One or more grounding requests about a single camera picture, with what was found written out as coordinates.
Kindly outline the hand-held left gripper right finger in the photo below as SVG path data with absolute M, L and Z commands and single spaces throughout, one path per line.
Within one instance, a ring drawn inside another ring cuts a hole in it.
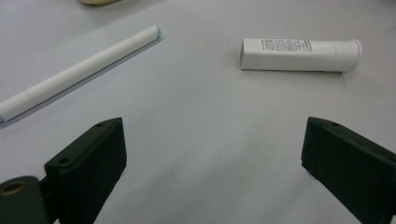
M 326 119 L 307 120 L 302 166 L 361 224 L 396 216 L 396 154 Z

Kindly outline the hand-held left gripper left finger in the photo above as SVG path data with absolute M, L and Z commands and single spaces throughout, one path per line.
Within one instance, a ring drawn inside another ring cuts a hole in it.
M 126 163 L 122 119 L 93 125 L 45 164 L 49 218 L 62 224 L 92 224 Z

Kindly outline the white pen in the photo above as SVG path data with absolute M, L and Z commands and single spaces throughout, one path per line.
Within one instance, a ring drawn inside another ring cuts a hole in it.
M 62 72 L 43 80 L 0 103 L 0 124 L 41 105 L 57 94 L 73 87 L 80 81 L 105 69 L 120 59 L 144 48 L 161 37 L 157 25 L 132 35 L 121 42 L 98 52 Z

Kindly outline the white tube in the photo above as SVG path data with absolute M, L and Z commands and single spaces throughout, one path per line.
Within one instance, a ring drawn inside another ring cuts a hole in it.
M 361 42 L 244 38 L 240 68 L 275 71 L 353 71 L 361 61 Z

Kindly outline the beige pen holder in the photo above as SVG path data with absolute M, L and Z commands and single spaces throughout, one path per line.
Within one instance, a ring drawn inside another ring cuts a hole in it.
M 119 0 L 78 0 L 82 4 L 89 5 L 89 6 L 102 6 L 106 4 L 112 4 Z

